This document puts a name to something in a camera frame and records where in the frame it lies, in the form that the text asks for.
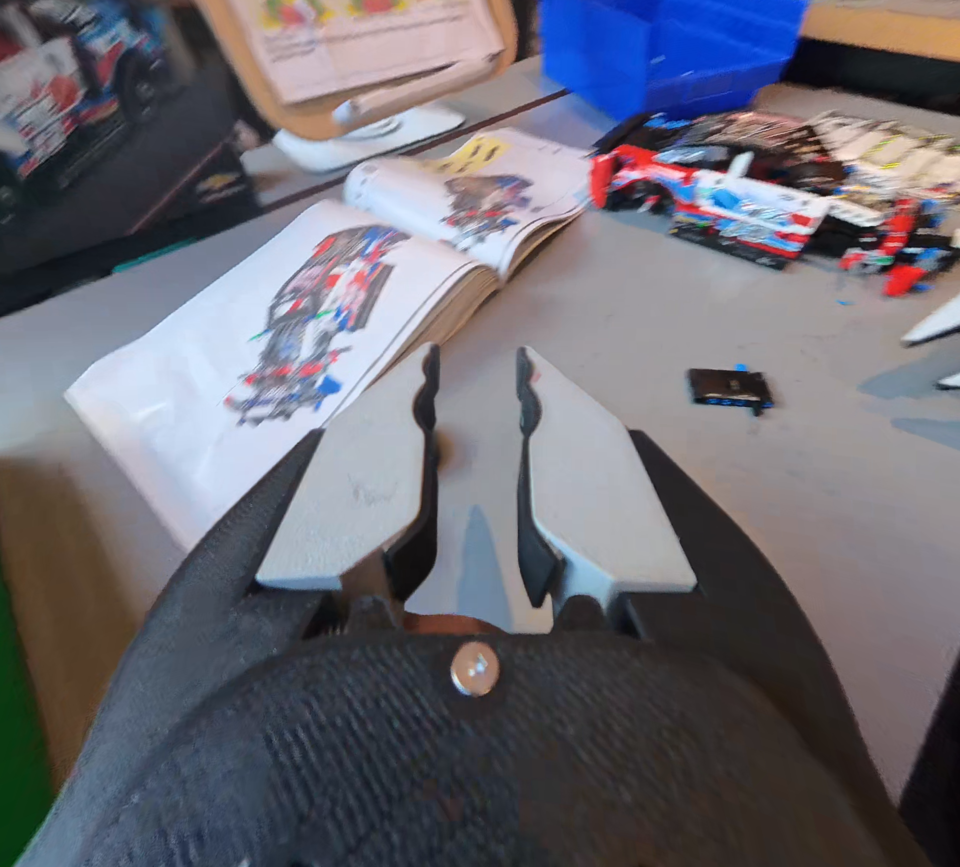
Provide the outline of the black toy car box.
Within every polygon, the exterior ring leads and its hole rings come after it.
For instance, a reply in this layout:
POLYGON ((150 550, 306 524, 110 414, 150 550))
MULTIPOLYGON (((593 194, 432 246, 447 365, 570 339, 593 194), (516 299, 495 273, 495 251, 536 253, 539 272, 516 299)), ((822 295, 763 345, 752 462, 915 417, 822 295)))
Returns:
POLYGON ((162 0, 1 0, 2 285, 253 206, 231 85, 162 0))

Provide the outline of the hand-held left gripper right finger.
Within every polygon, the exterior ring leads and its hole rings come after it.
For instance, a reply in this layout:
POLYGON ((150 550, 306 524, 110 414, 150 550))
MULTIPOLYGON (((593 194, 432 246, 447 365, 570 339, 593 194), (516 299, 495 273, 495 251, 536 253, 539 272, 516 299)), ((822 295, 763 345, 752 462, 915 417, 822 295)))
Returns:
POLYGON ((517 563, 535 609, 687 595, 697 576, 628 428, 530 346, 515 356, 517 563))

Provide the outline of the toy car chassis parts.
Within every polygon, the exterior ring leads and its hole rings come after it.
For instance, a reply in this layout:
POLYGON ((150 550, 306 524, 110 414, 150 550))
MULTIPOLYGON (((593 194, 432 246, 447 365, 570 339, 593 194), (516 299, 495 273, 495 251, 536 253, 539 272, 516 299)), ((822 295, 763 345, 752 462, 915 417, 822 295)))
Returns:
POLYGON ((883 276, 885 296, 906 296, 958 264, 958 230, 945 227, 949 211, 940 198, 833 200, 808 249, 845 272, 883 276))

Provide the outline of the open instruction book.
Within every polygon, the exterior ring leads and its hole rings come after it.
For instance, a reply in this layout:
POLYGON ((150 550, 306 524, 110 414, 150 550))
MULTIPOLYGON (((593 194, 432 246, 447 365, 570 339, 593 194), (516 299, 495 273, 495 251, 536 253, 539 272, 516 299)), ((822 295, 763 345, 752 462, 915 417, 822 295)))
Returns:
POLYGON ((190 551, 307 433, 444 345, 589 204, 583 149, 514 128, 368 159, 68 404, 190 551))

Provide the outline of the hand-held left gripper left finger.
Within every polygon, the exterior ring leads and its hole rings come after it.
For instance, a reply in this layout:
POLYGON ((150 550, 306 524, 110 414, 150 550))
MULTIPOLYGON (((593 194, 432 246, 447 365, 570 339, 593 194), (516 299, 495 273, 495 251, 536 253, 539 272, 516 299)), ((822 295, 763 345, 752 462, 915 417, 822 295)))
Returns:
POLYGON ((418 347, 320 435, 255 575, 259 586, 406 601, 437 556, 440 349, 418 347))

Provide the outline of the green plastic bin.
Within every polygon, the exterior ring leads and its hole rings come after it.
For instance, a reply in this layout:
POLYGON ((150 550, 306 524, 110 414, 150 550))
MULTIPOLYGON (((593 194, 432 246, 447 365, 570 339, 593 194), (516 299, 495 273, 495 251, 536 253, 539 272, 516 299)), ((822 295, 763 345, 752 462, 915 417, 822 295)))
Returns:
POLYGON ((56 797, 10 589, 1 578, 1 864, 16 864, 56 797))

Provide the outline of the white printed plastic bag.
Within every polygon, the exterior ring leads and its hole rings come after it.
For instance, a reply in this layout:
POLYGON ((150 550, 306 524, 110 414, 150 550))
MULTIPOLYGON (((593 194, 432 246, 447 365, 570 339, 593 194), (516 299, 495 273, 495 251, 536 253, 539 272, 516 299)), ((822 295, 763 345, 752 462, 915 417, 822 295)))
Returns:
POLYGON ((858 183, 894 195, 958 206, 957 134, 834 111, 815 115, 809 125, 858 183))

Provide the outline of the white tablet stand base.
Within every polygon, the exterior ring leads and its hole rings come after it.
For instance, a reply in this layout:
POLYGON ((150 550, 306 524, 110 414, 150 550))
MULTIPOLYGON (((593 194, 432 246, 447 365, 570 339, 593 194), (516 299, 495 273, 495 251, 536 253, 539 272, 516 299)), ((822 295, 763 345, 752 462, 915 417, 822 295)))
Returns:
POLYGON ((326 140, 311 140, 279 129, 271 143, 301 170, 326 175, 432 141, 461 129, 465 122, 456 110, 421 105, 326 140))

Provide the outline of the wooden-edged background table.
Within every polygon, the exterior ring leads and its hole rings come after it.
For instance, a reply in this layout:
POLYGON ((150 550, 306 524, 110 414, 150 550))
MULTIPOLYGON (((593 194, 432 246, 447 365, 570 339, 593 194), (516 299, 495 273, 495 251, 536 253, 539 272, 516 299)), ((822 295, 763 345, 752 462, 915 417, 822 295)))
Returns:
POLYGON ((959 0, 804 0, 798 37, 959 63, 959 0))

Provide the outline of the red toy race car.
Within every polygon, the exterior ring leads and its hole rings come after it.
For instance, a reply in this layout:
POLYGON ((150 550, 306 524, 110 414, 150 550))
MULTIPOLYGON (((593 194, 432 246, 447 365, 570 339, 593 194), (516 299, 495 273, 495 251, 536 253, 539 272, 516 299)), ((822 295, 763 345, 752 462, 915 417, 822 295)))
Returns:
POLYGON ((827 197, 749 176, 755 155, 720 144, 597 153, 589 194, 600 210, 670 220, 670 234, 777 272, 801 257, 831 211, 827 197))

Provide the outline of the black brick assembly blue pins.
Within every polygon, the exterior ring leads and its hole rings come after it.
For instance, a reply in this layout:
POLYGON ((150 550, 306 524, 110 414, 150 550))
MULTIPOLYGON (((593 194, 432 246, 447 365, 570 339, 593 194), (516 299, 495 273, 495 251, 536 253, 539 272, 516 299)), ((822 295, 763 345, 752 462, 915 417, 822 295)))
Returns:
POLYGON ((764 395, 776 405, 765 374, 742 365, 735 369, 691 368, 686 371, 686 383, 692 402, 697 394, 746 394, 764 395))

